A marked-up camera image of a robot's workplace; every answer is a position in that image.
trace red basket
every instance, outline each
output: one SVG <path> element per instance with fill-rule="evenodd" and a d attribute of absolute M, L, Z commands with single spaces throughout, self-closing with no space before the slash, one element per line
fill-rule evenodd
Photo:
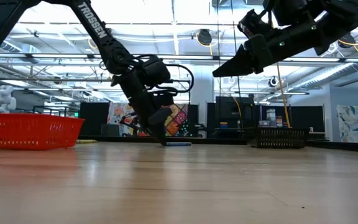
<path fill-rule="evenodd" d="M 44 114 L 0 114 L 0 149 L 72 147 L 83 121 Z"/>

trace white sculpture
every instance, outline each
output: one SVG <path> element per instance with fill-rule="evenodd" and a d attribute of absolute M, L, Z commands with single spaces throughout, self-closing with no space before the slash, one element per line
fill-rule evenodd
<path fill-rule="evenodd" d="M 16 99 L 12 97 L 13 86 L 0 86 L 0 113 L 10 113 L 16 109 Z"/>

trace small blue block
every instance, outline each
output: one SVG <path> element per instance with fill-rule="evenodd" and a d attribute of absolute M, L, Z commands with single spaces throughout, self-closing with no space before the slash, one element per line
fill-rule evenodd
<path fill-rule="evenodd" d="M 191 146 L 191 142 L 167 142 L 166 146 Z"/>

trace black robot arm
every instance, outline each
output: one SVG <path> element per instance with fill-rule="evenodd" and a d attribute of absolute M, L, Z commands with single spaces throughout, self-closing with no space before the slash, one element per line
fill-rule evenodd
<path fill-rule="evenodd" d="M 238 29 L 248 40 L 236 55 L 213 72 L 214 77 L 248 75 L 310 48 L 321 55 L 329 45 L 358 27 L 358 0 L 265 0 L 265 10 L 251 10 Z M 318 21 L 315 18 L 326 14 Z M 273 13 L 280 26 L 273 28 L 261 20 Z"/>
<path fill-rule="evenodd" d="M 131 55 L 106 29 L 105 23 L 93 11 L 89 0 L 45 1 L 51 4 L 66 5 L 73 10 L 98 46 L 106 69 L 115 75 L 112 86 L 121 86 L 130 105 L 136 112 L 142 129 L 161 144 L 165 144 L 164 122 L 172 111 L 170 108 L 162 108 L 161 105 L 158 105 L 154 100 L 153 93 L 146 89 L 146 87 L 148 89 L 158 87 L 170 80 L 170 73 L 162 59 L 155 55 L 148 55 L 149 59 L 144 62 L 141 60 L 142 57 Z M 24 11 L 40 2 L 41 0 L 0 0 L 0 45 Z M 179 92 L 174 88 L 162 91 L 170 97 Z"/>

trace wooden table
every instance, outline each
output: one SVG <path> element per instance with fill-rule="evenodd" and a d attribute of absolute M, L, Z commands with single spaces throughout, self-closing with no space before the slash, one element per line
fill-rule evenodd
<path fill-rule="evenodd" d="M 0 150 L 0 223 L 358 224 L 358 152 L 113 142 Z"/>

